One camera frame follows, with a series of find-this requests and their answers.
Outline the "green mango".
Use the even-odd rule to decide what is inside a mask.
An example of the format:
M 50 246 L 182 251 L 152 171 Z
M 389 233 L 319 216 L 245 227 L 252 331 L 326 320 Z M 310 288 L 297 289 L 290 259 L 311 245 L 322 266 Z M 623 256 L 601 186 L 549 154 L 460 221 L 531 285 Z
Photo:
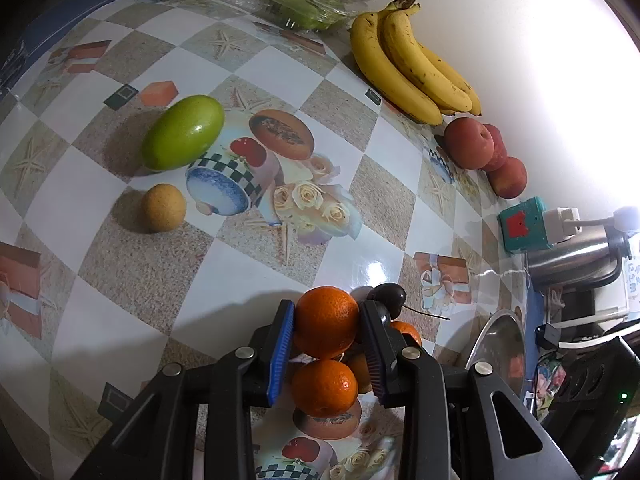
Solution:
M 140 148 L 143 166 L 174 170 L 202 156 L 224 126 L 224 108 L 211 96 L 188 96 L 171 105 L 149 128 Z

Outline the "teal plastic box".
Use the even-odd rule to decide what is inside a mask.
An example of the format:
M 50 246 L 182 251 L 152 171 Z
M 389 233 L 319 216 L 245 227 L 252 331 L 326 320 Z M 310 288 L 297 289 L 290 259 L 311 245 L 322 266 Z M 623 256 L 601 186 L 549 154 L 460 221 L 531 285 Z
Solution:
M 544 227 L 546 205 L 538 197 L 532 197 L 498 214 L 502 244 L 509 254 L 533 252 L 552 247 Z

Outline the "large steel bowl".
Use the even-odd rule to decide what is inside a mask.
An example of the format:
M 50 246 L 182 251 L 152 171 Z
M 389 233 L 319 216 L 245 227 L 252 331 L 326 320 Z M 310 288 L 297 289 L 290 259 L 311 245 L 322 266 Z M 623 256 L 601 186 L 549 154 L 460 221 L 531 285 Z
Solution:
M 520 319 L 501 309 L 488 318 L 473 342 L 464 348 L 459 362 L 467 370 L 477 361 L 487 362 L 494 372 L 522 396 L 525 386 L 525 340 Z

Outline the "red apple middle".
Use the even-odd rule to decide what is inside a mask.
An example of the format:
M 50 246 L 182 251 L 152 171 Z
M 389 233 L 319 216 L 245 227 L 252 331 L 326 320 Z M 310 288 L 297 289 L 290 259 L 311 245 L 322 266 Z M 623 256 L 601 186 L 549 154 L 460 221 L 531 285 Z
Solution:
M 508 158 L 508 152 L 506 151 L 506 146 L 503 143 L 500 130 L 491 124 L 485 124 L 485 128 L 488 130 L 491 135 L 491 139 L 494 141 L 494 154 L 492 154 L 491 160 L 483 167 L 483 170 L 491 172 L 503 166 Z

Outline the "peach coloured apple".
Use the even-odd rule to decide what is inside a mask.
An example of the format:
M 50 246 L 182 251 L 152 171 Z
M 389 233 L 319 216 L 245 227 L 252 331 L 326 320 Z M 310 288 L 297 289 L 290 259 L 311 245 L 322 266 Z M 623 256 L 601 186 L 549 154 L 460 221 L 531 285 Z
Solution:
M 490 162 L 495 142 L 488 129 L 473 118 L 461 117 L 448 124 L 444 133 L 446 152 L 463 169 L 482 169 Z

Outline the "yellow banana bunch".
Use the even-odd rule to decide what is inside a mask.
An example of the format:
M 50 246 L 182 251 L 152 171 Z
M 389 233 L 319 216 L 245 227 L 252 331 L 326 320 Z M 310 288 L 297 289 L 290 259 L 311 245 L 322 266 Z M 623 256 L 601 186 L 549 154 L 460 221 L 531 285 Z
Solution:
M 445 115 L 482 114 L 473 87 L 413 32 L 418 0 L 392 0 L 378 12 L 359 14 L 350 29 L 350 47 L 367 81 L 416 122 L 431 126 Z

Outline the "black plum with stem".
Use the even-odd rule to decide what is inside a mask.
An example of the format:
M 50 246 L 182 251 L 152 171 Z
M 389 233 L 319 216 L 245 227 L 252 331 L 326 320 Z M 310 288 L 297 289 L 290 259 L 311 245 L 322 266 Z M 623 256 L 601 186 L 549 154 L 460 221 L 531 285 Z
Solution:
M 368 292 L 367 298 L 382 304 L 382 306 L 388 312 L 388 318 L 390 320 L 396 320 L 396 318 L 399 318 L 402 310 L 404 309 L 410 310 L 420 315 L 430 316 L 431 318 L 440 318 L 441 320 L 447 319 L 444 316 L 438 314 L 431 314 L 409 308 L 406 304 L 406 291 L 397 283 L 379 284 L 378 286 L 375 286 L 375 288 L 372 288 L 370 292 Z

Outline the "steel thermos jug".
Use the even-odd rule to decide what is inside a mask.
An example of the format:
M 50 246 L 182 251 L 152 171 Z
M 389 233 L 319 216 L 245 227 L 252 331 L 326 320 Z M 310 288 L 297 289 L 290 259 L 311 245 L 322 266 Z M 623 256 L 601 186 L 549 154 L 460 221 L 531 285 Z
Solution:
M 610 226 L 588 226 L 566 242 L 528 252 L 527 270 L 538 292 L 562 287 L 580 292 L 608 286 L 622 274 L 631 256 L 629 237 Z

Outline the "black power adapter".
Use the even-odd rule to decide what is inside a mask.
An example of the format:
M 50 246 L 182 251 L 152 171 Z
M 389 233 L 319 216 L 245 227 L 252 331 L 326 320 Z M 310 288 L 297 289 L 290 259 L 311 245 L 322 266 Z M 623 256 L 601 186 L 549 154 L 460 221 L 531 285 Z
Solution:
M 535 342 L 538 348 L 555 350 L 559 348 L 561 331 L 552 324 L 546 323 L 536 327 Z

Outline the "checkered fruit print tablecloth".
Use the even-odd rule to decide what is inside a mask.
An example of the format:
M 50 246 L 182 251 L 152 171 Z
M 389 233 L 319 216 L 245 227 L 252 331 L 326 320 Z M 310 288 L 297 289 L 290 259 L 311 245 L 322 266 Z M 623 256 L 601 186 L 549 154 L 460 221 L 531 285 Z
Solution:
M 143 166 L 171 105 L 211 96 L 214 144 Z M 186 218 L 153 232 L 168 183 Z M 335 39 L 224 0 L 67 0 L 33 20 L 1 100 L 1 420 L 40 479 L 67 479 L 165 364 L 213 362 L 282 298 L 396 282 L 424 348 L 454 362 L 526 278 L 502 203 L 436 130 L 380 98 Z

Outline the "larger tan longan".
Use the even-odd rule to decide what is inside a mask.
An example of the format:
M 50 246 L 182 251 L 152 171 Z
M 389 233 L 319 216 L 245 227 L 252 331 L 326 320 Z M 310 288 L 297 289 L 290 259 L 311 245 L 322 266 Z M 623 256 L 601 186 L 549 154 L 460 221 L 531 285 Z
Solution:
M 345 361 L 345 364 L 356 378 L 358 393 L 365 394 L 371 391 L 372 384 L 366 356 L 363 353 L 354 354 Z

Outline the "red apple far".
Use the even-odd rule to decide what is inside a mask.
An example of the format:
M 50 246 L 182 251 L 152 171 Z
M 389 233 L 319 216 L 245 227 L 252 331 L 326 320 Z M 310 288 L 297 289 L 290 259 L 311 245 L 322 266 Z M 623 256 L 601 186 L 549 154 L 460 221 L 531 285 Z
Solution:
M 527 171 L 521 160 L 509 156 L 504 164 L 487 174 L 489 183 L 497 196 L 512 200 L 526 189 Z

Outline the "red apple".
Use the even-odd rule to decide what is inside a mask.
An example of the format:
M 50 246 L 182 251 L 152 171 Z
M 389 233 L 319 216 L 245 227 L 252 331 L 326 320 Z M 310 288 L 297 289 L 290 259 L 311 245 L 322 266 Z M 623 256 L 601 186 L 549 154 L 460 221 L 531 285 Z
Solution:
M 521 160 L 509 156 L 504 164 L 487 174 L 489 183 L 497 196 L 512 200 L 526 189 L 527 171 Z
M 491 172 L 503 166 L 508 158 L 508 152 L 506 151 L 506 146 L 503 143 L 500 130 L 491 124 L 485 124 L 485 128 L 488 130 L 491 135 L 491 139 L 494 141 L 494 154 L 492 154 L 491 160 L 483 167 L 483 170 Z

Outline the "orange tangerine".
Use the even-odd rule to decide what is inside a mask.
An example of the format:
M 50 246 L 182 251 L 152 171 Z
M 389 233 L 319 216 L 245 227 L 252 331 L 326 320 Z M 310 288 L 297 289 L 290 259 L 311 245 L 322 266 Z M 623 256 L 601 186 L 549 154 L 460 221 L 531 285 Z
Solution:
M 354 342 L 357 301 L 337 287 L 320 286 L 299 298 L 294 313 L 295 347 L 316 359 L 333 359 Z
M 409 335 L 412 339 L 420 346 L 422 344 L 422 338 L 418 330 L 407 322 L 402 321 L 393 321 L 390 323 L 395 330 L 398 330 L 399 333 L 404 335 Z
M 346 413 L 358 396 L 357 379 L 352 370 L 333 360 L 317 360 L 296 370 L 290 390 L 296 408 L 319 418 Z

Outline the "small tan longan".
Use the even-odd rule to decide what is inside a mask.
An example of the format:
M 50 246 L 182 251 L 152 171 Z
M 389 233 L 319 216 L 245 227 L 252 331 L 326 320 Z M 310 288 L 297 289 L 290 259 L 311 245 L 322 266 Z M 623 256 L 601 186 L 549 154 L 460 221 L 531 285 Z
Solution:
M 154 185 L 141 202 L 142 218 L 153 232 L 169 232 L 182 225 L 186 218 L 186 200 L 175 186 Z

